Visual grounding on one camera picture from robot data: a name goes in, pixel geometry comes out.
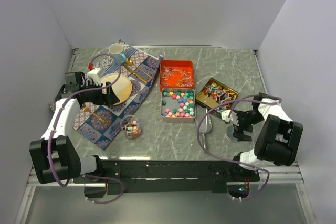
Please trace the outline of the silver metal scoop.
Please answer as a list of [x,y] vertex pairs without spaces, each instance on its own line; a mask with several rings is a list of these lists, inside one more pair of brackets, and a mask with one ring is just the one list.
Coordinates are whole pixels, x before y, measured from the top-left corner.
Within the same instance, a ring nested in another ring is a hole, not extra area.
[[196,118],[195,118],[195,125],[198,127],[199,124],[201,124],[199,129],[199,136],[201,139],[201,144],[203,146],[203,149],[207,149],[207,142],[205,135],[208,134],[212,129],[212,122],[210,115],[208,114],[208,109],[203,108],[201,106],[196,107]]

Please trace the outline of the orange candy tin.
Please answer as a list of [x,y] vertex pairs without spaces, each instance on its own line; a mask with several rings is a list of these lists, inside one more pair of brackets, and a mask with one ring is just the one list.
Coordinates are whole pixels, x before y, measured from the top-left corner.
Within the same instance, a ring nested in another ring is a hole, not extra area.
[[194,88],[194,69],[190,60],[162,60],[159,88]]

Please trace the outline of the pink star candy tin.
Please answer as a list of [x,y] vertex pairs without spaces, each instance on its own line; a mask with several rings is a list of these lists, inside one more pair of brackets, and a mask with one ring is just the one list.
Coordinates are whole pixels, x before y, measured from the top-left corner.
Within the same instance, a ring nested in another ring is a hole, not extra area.
[[164,122],[192,123],[196,117],[195,90],[191,88],[163,88],[161,119]]

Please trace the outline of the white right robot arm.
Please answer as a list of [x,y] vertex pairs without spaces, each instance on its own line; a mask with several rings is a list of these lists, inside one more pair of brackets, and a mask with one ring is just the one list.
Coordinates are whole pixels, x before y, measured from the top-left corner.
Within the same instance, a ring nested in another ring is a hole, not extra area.
[[283,110],[281,99],[265,93],[253,96],[252,109],[235,110],[231,106],[228,118],[233,122],[233,137],[238,141],[251,141],[245,132],[251,133],[253,126],[263,122],[255,146],[248,152],[237,155],[239,162],[230,168],[233,180],[242,181],[248,170],[268,165],[291,166],[295,161],[303,133],[303,125],[292,120]]

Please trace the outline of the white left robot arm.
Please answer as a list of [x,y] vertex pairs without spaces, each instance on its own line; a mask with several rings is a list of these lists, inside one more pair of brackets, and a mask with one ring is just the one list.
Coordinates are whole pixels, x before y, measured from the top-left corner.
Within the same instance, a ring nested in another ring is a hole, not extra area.
[[80,157],[69,134],[82,105],[90,102],[95,105],[113,105],[119,102],[111,82],[86,83],[83,72],[69,72],[55,97],[55,111],[49,126],[41,139],[32,141],[29,153],[38,181],[41,184],[57,182],[67,186],[71,179],[81,175],[93,183],[104,178],[100,158],[96,155]]

